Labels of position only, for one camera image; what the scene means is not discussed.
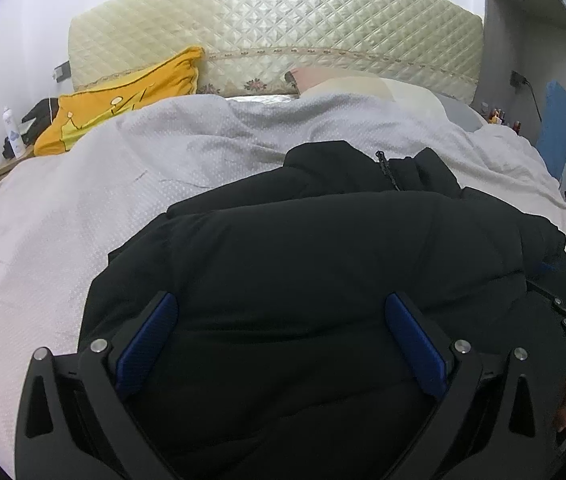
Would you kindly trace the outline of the yellow crown pillow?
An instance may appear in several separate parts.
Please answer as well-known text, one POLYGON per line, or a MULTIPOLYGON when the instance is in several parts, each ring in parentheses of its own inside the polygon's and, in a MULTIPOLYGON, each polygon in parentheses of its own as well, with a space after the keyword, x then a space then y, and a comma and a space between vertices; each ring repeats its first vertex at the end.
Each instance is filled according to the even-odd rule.
POLYGON ((203 58, 202 47, 187 47, 145 70, 60 96, 57 113, 51 125, 34 142, 33 154, 66 153, 82 136, 110 118, 131 110, 141 110, 163 99, 195 93, 198 64, 203 58))

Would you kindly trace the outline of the blue chair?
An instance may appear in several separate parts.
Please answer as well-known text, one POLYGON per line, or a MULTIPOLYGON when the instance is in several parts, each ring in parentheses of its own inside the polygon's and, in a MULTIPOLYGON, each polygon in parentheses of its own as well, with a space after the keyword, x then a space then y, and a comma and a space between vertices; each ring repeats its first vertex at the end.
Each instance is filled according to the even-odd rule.
POLYGON ((548 173, 560 181, 566 163, 566 90, 557 80, 546 85, 545 111, 535 148, 548 173))

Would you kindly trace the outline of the black puffer jacket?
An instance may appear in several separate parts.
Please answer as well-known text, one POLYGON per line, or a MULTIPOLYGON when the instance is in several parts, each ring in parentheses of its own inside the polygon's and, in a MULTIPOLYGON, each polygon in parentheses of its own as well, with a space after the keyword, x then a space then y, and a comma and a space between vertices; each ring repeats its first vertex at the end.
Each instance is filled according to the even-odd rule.
POLYGON ((379 479, 435 401, 386 323, 404 292, 451 338, 521 347, 541 427, 566 341, 526 282, 564 257, 547 219, 461 188, 431 150, 380 164, 343 141, 170 206, 109 255, 79 342, 109 337, 157 292, 178 318, 124 399, 184 479, 379 479))

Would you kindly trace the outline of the cardboard box nightstand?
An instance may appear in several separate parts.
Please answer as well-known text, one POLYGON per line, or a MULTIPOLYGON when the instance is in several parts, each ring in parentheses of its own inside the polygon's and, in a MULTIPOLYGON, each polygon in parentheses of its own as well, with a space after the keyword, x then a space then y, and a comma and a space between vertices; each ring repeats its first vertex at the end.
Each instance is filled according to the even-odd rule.
POLYGON ((4 160, 0 165, 0 182, 4 180, 10 172, 16 168, 19 164, 25 160, 32 159, 34 157, 33 153, 25 154, 21 158, 12 158, 10 160, 4 160))

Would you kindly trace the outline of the white spray bottle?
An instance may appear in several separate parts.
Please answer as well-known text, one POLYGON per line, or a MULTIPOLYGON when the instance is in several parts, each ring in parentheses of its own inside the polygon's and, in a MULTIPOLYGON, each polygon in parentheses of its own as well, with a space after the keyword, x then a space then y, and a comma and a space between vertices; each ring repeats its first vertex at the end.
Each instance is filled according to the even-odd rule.
POLYGON ((22 140, 18 125, 15 122, 13 112, 10 108, 5 107, 3 110, 3 125, 6 132, 8 144, 12 148, 15 158, 21 158, 26 154, 26 146, 22 140))

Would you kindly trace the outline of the beige grey pillow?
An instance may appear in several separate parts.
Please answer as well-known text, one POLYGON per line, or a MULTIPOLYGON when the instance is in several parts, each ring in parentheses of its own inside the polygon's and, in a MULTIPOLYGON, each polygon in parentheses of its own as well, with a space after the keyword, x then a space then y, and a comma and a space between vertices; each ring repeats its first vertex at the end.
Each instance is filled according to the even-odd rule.
POLYGON ((469 105, 450 96, 444 96, 416 84, 407 84, 356 70, 300 67, 287 72, 285 80, 297 89, 301 98, 328 93, 375 96, 395 102, 403 110, 419 118, 451 122, 466 132, 474 132, 487 125, 486 120, 469 105))

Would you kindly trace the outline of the wall power socket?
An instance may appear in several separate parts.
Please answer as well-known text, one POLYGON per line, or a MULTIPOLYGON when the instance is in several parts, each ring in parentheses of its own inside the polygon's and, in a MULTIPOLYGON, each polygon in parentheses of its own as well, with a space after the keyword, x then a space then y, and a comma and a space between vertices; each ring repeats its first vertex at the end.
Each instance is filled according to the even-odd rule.
POLYGON ((57 65, 53 70, 53 78, 59 84, 71 78, 71 67, 68 61, 57 65))

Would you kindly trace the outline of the black bag on nightstand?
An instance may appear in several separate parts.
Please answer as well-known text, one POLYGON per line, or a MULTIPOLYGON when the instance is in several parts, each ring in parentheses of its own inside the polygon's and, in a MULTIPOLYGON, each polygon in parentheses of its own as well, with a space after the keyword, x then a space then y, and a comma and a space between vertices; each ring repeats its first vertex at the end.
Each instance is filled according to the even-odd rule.
MULTIPOLYGON (((22 136, 22 140, 25 143, 26 148, 33 146, 34 142, 38 140, 42 132, 51 126, 52 120, 56 117, 58 112, 58 99, 57 98, 45 98, 36 103, 36 105, 29 110, 25 116, 21 117, 21 125, 28 125, 28 129, 25 132, 19 131, 22 136)), ((3 151, 2 156, 4 159, 14 158, 12 148, 8 144, 7 138, 5 137, 3 141, 3 151)))

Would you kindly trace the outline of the small bottles on desk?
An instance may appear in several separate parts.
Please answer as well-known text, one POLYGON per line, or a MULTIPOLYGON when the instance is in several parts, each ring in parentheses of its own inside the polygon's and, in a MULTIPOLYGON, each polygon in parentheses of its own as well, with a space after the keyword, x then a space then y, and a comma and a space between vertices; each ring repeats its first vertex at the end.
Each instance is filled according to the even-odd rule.
POLYGON ((487 102, 482 101, 480 103, 480 115, 489 124, 508 127, 518 136, 521 134, 521 123, 517 120, 510 120, 503 108, 491 106, 487 102))

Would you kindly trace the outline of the grey wall cabinet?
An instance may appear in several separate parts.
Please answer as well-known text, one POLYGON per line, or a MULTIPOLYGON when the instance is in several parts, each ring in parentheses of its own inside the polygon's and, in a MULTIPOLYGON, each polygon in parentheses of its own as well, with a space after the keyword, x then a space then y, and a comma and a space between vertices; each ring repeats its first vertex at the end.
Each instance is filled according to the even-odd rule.
MULTIPOLYGON (((504 110, 535 143, 553 81, 566 91, 566 0, 485 0, 475 110, 504 110)), ((566 190, 566 162, 560 182, 566 190)))

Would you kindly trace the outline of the cream quilted headboard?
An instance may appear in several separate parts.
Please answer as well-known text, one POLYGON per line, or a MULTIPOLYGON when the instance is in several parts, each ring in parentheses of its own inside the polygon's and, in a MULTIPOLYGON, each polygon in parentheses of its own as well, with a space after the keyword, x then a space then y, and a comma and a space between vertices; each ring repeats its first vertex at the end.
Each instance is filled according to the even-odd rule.
POLYGON ((78 90, 201 47, 198 87, 290 94, 297 67, 356 70, 471 102, 483 23, 449 0, 108 0, 68 32, 78 90))

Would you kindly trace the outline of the light grey duvet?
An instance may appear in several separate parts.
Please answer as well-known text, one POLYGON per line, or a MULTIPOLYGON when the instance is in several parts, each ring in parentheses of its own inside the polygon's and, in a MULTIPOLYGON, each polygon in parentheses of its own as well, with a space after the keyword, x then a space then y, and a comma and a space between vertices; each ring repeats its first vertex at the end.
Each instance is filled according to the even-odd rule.
POLYGON ((389 157, 432 148, 460 184, 539 214, 566 235, 566 203, 538 152, 506 127, 356 94, 262 104, 181 96, 109 119, 62 155, 0 183, 0 467, 14 469, 18 403, 34 349, 77 347, 107 256, 171 204, 281 166, 306 142, 389 157))

